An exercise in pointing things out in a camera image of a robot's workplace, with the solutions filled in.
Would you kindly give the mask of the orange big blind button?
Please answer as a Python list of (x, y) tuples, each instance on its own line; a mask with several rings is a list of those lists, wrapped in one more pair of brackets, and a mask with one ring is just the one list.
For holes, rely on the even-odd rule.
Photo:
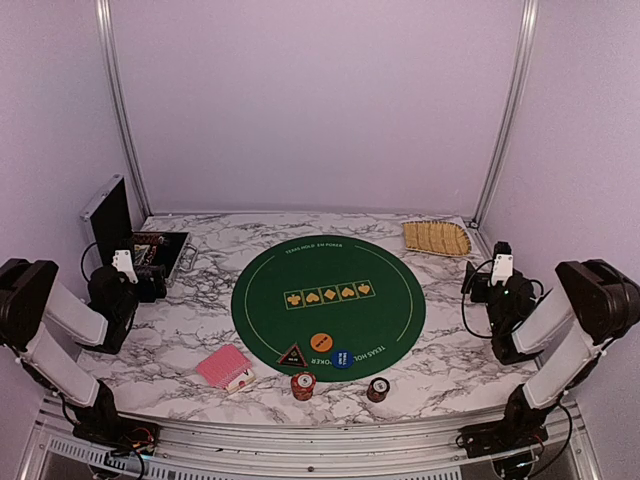
[(311, 348), (319, 353), (330, 351), (333, 345), (333, 338), (327, 333), (316, 333), (310, 339)]

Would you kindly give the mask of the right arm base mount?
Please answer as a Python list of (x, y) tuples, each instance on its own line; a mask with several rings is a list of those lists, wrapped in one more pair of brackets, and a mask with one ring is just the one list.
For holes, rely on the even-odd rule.
[(548, 438), (544, 426), (517, 430), (501, 421), (494, 421), (461, 428), (456, 445), (463, 448), (469, 458), (478, 458), (529, 447)]

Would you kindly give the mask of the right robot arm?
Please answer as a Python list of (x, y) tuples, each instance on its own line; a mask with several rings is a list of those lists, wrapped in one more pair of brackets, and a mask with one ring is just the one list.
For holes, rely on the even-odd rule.
[(557, 284), (534, 294), (535, 280), (513, 267), (510, 254), (482, 273), (467, 265), (462, 298), (486, 307), (495, 357), (504, 365), (553, 351), (537, 374), (509, 396), (495, 438), (515, 448), (541, 426), (563, 394), (580, 384), (606, 349), (639, 321), (639, 286), (609, 263), (563, 261)]

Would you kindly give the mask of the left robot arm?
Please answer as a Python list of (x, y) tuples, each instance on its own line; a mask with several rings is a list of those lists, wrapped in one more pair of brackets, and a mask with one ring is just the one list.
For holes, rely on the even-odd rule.
[(106, 445), (125, 438), (127, 420), (103, 380), (80, 366), (71, 347), (115, 355), (132, 331), (139, 306), (131, 273), (111, 265), (94, 271), (89, 299), (67, 288), (51, 260), (11, 258), (1, 267), (1, 389), (3, 400), (15, 400), (37, 386), (61, 396), (78, 428), (89, 430)]

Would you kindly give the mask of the blue small blind button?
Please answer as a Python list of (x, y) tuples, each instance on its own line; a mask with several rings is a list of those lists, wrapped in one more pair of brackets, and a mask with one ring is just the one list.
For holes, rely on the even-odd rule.
[(349, 369), (355, 362), (354, 354), (347, 349), (336, 350), (330, 357), (331, 365), (336, 369)]

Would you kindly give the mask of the black triangular all-in button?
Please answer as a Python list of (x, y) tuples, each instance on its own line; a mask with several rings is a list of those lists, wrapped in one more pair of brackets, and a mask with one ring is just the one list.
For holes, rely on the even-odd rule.
[(297, 343), (294, 343), (278, 360), (281, 366), (305, 368), (308, 366), (302, 351)]

